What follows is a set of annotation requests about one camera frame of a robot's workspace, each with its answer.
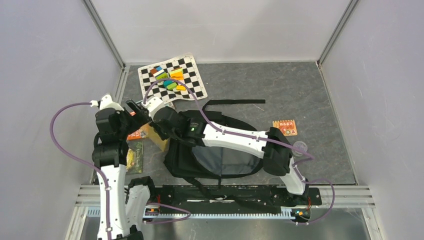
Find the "black student backpack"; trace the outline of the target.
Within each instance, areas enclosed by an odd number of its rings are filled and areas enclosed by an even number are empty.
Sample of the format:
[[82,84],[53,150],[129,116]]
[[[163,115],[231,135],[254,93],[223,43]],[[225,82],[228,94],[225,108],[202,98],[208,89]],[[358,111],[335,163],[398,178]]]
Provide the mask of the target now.
[[[264,104],[265,102],[264,99],[209,100],[201,110],[180,111],[179,115],[188,120],[195,119],[204,123],[201,113],[205,113],[210,121],[225,127],[256,131],[255,127],[242,120],[223,115],[220,111],[208,111],[206,108],[209,105]],[[237,193],[215,195],[198,181],[199,178],[221,181],[253,175],[263,167],[262,159],[257,156],[223,147],[189,147],[171,139],[163,163],[172,176],[182,178],[194,185],[209,200],[233,200],[242,208],[260,213],[277,214],[278,212],[275,206],[267,202],[248,200]]]

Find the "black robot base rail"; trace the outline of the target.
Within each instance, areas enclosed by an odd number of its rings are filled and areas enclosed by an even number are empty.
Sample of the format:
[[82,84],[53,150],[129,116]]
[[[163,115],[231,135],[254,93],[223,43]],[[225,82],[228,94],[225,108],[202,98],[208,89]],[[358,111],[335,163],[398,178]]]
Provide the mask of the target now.
[[194,185],[157,186],[150,200],[172,206],[160,207],[161,214],[176,214],[180,209],[192,214],[277,214],[281,208],[321,206],[318,188],[303,195],[289,193],[283,185],[207,185],[212,198]]

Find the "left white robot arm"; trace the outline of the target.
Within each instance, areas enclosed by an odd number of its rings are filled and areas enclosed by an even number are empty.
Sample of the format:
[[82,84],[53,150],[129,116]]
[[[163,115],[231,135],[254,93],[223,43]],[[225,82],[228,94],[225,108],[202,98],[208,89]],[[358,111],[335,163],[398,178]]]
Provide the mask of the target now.
[[95,114],[98,132],[92,152],[100,190],[100,223],[96,238],[142,240],[142,211],[146,204],[156,200],[157,190],[149,176],[135,178],[125,186],[129,151],[126,140],[139,126],[137,116],[131,115],[109,95],[93,104],[99,109]]

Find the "yellow book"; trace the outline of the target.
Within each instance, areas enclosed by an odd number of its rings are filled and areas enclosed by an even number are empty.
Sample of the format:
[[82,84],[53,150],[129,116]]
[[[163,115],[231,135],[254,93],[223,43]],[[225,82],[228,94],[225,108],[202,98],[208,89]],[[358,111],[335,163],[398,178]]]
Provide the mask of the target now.
[[147,125],[147,136],[162,152],[168,150],[169,140],[162,139],[160,135],[154,130],[154,128],[149,124]]

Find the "orange treehouse story book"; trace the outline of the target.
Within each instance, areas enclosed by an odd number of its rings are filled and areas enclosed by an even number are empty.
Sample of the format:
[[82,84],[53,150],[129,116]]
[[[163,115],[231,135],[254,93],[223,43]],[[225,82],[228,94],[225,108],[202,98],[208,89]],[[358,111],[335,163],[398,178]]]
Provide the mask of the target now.
[[141,140],[148,138],[147,124],[142,125],[138,130],[129,134],[126,138],[127,141]]

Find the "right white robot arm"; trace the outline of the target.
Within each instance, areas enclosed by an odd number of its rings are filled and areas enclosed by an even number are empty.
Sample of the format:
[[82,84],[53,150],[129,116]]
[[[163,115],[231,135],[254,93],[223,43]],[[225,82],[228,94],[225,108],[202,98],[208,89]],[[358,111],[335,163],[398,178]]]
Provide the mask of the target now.
[[199,188],[199,179],[231,179],[263,170],[279,177],[289,199],[309,198],[305,178],[294,166],[292,146],[279,129],[257,131],[252,125],[219,111],[170,107],[153,116],[155,129],[170,138],[165,166],[169,172]]

